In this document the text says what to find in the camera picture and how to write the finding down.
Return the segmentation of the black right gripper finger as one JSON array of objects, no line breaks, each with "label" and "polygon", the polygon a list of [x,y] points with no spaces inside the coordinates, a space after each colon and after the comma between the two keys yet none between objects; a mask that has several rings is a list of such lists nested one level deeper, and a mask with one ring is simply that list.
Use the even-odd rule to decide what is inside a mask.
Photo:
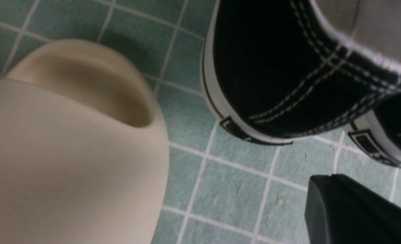
[{"label": "black right gripper finger", "polygon": [[401,244],[401,207],[344,174],[310,177],[304,217],[311,244]]}]

